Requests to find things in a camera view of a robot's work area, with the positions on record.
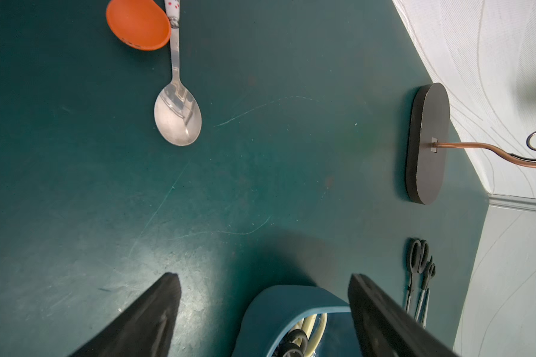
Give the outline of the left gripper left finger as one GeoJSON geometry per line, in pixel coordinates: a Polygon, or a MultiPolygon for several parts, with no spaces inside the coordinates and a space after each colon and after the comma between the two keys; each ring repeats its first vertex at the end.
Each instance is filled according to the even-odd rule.
{"type": "Polygon", "coordinates": [[[182,289],[177,274],[162,275],[73,356],[167,356],[182,289]]]}

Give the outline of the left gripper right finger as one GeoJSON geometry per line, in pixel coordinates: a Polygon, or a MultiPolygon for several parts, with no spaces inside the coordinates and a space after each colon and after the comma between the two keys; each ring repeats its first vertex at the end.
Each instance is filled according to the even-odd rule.
{"type": "Polygon", "coordinates": [[[454,356],[371,278],[353,274],[348,301],[363,356],[454,356]]]}

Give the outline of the cream handled scissors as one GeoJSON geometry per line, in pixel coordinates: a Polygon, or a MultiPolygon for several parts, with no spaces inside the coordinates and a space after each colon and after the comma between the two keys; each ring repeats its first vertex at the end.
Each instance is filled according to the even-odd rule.
{"type": "Polygon", "coordinates": [[[307,342],[303,348],[304,356],[313,356],[315,354],[325,333],[327,322],[327,313],[315,314],[298,321],[290,330],[290,333],[296,330],[302,330],[306,335],[307,342]]]}

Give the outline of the small black scissors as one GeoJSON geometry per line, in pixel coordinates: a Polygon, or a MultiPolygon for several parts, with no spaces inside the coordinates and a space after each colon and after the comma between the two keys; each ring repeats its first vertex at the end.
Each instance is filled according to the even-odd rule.
{"type": "Polygon", "coordinates": [[[287,333],[281,340],[273,356],[304,357],[308,348],[308,337],[304,330],[295,329],[287,333]]]}

